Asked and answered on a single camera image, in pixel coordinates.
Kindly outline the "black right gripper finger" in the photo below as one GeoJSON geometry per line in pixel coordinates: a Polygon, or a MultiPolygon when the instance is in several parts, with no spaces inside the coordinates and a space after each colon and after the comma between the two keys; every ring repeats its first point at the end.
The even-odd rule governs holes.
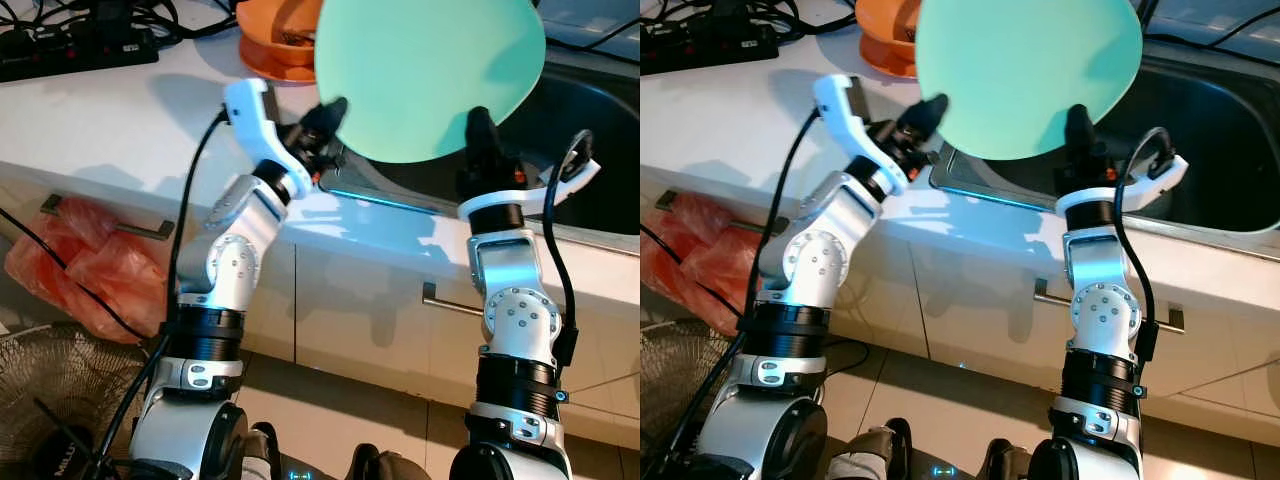
{"type": "Polygon", "coordinates": [[[468,166],[495,166],[500,160],[500,140],[490,111],[472,108],[466,118],[466,159],[468,166]]]}
{"type": "Polygon", "coordinates": [[[1080,161],[1091,155],[1096,143],[1094,124],[1083,104],[1068,109],[1064,127],[1064,148],[1069,161],[1080,161]]]}

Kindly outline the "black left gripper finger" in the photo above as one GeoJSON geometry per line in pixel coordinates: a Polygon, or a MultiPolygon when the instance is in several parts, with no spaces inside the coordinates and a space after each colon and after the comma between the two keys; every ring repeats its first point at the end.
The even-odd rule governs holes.
{"type": "Polygon", "coordinates": [[[326,147],[337,137],[348,106],[348,99],[338,96],[310,109],[300,119],[300,146],[311,151],[326,147]]]}
{"type": "Polygon", "coordinates": [[[915,102],[900,115],[900,131],[914,141],[928,141],[940,128],[948,105],[946,93],[915,102]]]}

